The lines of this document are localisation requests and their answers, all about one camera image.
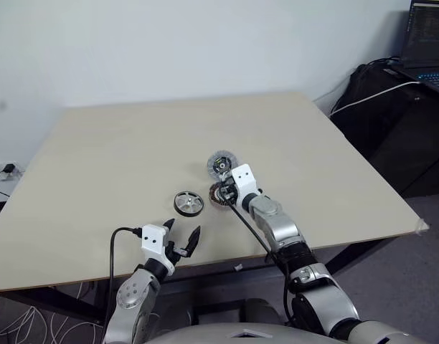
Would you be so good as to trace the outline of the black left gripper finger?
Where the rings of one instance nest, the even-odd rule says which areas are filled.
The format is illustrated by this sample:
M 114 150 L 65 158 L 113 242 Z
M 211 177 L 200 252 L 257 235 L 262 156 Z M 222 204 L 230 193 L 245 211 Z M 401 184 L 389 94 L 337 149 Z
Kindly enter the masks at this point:
M 189 236 L 188 243 L 181 254 L 183 257 L 190 257 L 196 249 L 201 233 L 201 226 L 198 226 Z
M 166 220 L 162 227 L 164 228 L 164 240 L 163 243 L 167 243 L 169 241 L 170 232 L 172 229 L 172 226 L 174 225 L 175 219 L 169 219 Z

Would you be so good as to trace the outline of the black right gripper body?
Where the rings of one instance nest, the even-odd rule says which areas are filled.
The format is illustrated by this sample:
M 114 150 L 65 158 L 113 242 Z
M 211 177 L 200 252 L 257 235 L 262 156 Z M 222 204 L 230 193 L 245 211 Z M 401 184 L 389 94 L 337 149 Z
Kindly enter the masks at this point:
M 233 206 L 236 205 L 238 199 L 238 191 L 236 188 L 235 180 L 231 177 L 226 181 L 220 181 L 219 187 L 219 198 L 223 196 L 224 198 L 233 199 Z

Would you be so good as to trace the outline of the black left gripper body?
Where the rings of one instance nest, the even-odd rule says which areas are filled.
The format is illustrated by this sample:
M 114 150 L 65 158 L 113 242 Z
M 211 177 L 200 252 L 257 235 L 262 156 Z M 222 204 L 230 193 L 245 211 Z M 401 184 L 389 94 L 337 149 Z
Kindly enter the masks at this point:
M 175 266 L 181 258 L 189 257 L 189 250 L 180 249 L 174 246 L 173 241 L 168 241 L 165 247 L 166 258 Z

